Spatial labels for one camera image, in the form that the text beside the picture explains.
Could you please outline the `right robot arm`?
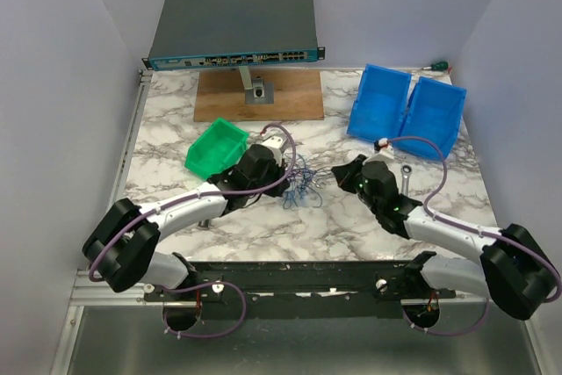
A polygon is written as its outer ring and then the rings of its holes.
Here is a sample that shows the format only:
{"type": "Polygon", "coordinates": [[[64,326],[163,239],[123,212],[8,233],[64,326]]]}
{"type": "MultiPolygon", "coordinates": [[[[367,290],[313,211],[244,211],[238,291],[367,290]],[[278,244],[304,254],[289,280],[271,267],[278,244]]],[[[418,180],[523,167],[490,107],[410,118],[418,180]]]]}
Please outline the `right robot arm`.
{"type": "Polygon", "coordinates": [[[385,162],[364,155],[331,172],[339,188],[356,195],[386,232],[453,253],[419,260],[403,278],[410,295],[469,292],[522,321],[560,297],[561,276],[525,227],[482,227],[433,211],[399,191],[385,162]]]}

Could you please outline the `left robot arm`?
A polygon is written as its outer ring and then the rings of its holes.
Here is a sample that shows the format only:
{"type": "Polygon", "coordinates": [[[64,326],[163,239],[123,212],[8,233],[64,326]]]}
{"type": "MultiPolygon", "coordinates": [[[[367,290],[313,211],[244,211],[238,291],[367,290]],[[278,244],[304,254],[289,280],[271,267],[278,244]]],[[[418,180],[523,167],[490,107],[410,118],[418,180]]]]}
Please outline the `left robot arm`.
{"type": "Polygon", "coordinates": [[[251,199],[282,196],[289,186],[284,150],[285,141],[272,136],[184,195],[144,206],[129,198],[115,202],[83,245],[90,281],[105,282],[114,292],[150,284],[173,299],[188,299],[199,281],[196,268],[179,253],[157,252],[157,244],[187,227],[240,210],[251,199]]]}

